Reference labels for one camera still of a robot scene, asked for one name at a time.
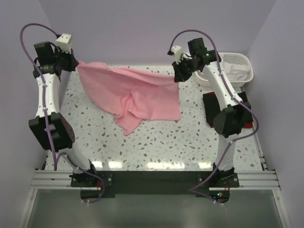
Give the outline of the pink t shirt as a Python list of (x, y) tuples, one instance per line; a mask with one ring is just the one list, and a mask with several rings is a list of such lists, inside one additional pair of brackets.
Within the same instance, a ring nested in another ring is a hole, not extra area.
[(180, 119), (179, 85), (169, 75), (127, 67), (109, 67), (102, 62), (77, 66), (81, 84), (89, 99), (114, 115), (124, 135), (143, 120)]

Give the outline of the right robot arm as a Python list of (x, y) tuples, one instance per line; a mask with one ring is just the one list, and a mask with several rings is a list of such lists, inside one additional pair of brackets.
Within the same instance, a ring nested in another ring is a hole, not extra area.
[(235, 144), (251, 115), (251, 106), (235, 92), (224, 72), (216, 48), (207, 50), (202, 38), (189, 41), (188, 48), (189, 54), (184, 54), (180, 46), (171, 45), (169, 48), (168, 55), (175, 58), (172, 63), (174, 81), (185, 82), (193, 73), (200, 71), (213, 88), (220, 109), (213, 120), (213, 127), (219, 136), (218, 154), (212, 173), (200, 185), (213, 183), (221, 187), (234, 175)]

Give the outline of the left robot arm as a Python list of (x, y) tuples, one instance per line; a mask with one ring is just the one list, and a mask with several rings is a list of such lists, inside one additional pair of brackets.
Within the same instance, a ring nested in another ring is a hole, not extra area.
[(95, 167), (73, 148), (76, 137), (72, 126), (63, 117), (59, 105), (59, 87), (63, 71), (76, 70), (78, 61), (69, 44), (41, 42), (34, 45), (33, 76), (38, 84), (38, 110), (28, 124), (44, 150), (52, 152), (54, 169), (63, 157), (73, 169), (70, 178), (81, 187), (101, 187)]

